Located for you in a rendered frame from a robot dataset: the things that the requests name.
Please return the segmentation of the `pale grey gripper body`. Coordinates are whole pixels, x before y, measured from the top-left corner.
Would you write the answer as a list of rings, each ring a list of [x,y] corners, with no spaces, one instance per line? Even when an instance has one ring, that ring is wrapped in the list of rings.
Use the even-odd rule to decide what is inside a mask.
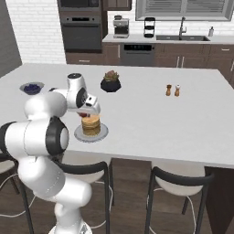
[[[93,105],[85,103],[81,108],[80,112],[87,113],[88,115],[99,115],[101,112],[101,106],[98,102]]]

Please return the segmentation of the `stack of brown pancakes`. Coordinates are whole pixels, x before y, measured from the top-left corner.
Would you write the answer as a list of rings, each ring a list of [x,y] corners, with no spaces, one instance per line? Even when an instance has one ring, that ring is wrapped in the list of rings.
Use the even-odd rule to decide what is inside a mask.
[[[83,117],[81,119],[82,131],[86,136],[98,135],[101,131],[101,122],[98,115]]]

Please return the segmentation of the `grey round plate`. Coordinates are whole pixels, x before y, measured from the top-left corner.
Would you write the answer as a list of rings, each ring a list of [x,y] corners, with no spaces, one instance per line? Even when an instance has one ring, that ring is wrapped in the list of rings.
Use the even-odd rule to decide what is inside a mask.
[[[83,133],[82,126],[80,125],[74,132],[74,136],[77,140],[84,143],[95,143],[104,139],[109,133],[109,129],[105,124],[101,124],[101,131],[94,136],[87,136]]]

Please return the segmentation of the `green brown succulent plant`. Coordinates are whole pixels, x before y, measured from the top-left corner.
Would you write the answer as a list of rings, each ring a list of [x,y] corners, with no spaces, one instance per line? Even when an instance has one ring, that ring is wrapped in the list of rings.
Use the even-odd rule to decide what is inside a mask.
[[[116,81],[117,79],[119,79],[119,74],[115,72],[114,70],[110,70],[104,75],[103,78],[106,81]]]

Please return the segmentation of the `black stool with white seat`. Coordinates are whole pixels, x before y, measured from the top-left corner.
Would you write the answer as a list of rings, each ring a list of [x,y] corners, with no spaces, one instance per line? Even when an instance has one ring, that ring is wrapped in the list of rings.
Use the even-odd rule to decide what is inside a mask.
[[[102,154],[67,151],[52,161],[65,173],[74,175],[89,184],[104,184],[105,220],[96,229],[105,226],[105,234],[111,234],[110,213],[114,205],[112,158]]]
[[[8,154],[3,154],[0,153],[0,175],[1,174],[7,174],[8,178],[5,179],[5,181],[0,185],[0,190],[2,187],[5,185],[7,181],[11,182],[11,185],[13,186],[15,192],[18,195],[21,195],[23,199],[23,204],[24,204],[24,211],[23,213],[26,214],[27,216],[27,224],[29,228],[29,234],[35,234],[34,229],[33,229],[33,223],[30,215],[30,205],[28,204],[27,201],[27,193],[24,184],[19,180],[19,186],[16,185],[16,182],[14,180],[14,177],[16,174],[13,173],[13,171],[17,168],[17,161],[11,157]]]
[[[200,234],[205,204],[207,200],[207,191],[209,185],[214,180],[214,174],[206,175],[203,165],[176,165],[173,163],[156,163],[152,162],[149,188],[146,201],[146,221],[144,234],[153,232],[150,227],[152,206],[154,200],[154,191],[166,191],[167,193],[179,197],[184,197],[185,202],[182,214],[185,215],[187,205],[193,205],[191,196],[202,192],[198,215],[195,217],[195,211],[192,211],[194,219],[193,234]]]

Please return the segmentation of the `pile of blueberries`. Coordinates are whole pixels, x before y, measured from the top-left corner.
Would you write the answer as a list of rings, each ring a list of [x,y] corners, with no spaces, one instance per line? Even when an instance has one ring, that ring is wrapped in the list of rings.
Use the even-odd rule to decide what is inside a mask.
[[[27,94],[37,94],[40,90],[41,88],[37,84],[29,84],[24,88],[24,92]]]

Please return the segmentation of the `grey dishwasher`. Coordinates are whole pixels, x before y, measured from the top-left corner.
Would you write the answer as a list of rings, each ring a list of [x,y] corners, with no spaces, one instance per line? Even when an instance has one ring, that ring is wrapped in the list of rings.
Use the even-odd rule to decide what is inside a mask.
[[[154,45],[122,44],[120,62],[123,66],[152,67],[154,65]]]

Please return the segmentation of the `grey bowl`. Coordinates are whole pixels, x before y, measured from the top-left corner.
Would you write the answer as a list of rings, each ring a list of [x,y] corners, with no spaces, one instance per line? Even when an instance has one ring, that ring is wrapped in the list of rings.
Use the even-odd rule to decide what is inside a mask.
[[[27,86],[27,85],[29,85],[29,84],[37,84],[37,85],[41,88],[41,90],[42,90],[42,88],[44,87],[44,84],[43,84],[42,82],[29,82],[29,83],[26,83],[26,84],[21,85],[21,86],[20,86],[20,90],[24,92],[25,86]]]

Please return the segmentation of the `silver coffee machine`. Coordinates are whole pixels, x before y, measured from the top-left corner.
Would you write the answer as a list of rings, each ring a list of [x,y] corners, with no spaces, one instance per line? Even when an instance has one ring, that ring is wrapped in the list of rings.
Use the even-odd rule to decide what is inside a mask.
[[[129,19],[117,15],[113,19],[114,38],[127,38],[129,36]]]

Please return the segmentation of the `grey sink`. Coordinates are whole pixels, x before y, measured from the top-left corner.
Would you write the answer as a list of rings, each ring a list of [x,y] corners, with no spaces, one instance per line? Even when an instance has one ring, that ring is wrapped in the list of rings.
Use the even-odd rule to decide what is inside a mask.
[[[183,40],[183,41],[210,41],[205,36],[168,36],[168,35],[157,35],[156,40]]]

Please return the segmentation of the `brown cupboard run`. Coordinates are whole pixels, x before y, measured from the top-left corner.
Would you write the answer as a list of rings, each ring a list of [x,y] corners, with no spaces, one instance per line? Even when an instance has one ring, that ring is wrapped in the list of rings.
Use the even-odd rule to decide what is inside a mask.
[[[68,64],[122,66],[122,43],[105,42],[102,53],[66,53]],[[154,65],[162,68],[217,69],[234,87],[234,45],[155,43]]]

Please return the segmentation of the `dark grey tap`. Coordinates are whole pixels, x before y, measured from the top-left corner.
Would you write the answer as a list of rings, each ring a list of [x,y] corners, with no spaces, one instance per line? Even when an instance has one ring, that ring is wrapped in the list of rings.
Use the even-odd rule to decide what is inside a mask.
[[[182,16],[182,19],[181,19],[181,24],[180,24],[180,28],[179,28],[179,40],[182,40],[182,35],[184,33],[186,33],[186,28],[183,28],[184,26],[184,22],[186,21],[186,18],[184,16]]]

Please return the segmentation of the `window with grey blinds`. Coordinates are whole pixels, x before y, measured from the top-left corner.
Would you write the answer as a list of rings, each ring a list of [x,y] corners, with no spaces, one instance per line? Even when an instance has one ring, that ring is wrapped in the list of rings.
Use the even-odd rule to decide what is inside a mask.
[[[144,21],[230,21],[234,0],[136,0],[135,19]]]

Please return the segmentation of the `black wall oven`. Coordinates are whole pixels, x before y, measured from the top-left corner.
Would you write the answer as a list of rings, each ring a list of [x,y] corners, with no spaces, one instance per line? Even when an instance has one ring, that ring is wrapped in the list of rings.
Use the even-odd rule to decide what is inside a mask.
[[[66,52],[101,53],[101,17],[97,15],[60,15]]]

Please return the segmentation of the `brown wall cupboard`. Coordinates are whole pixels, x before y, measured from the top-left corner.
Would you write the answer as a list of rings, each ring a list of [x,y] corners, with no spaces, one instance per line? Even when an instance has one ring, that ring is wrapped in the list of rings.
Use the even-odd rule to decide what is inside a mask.
[[[103,0],[105,11],[130,11],[132,0]]]

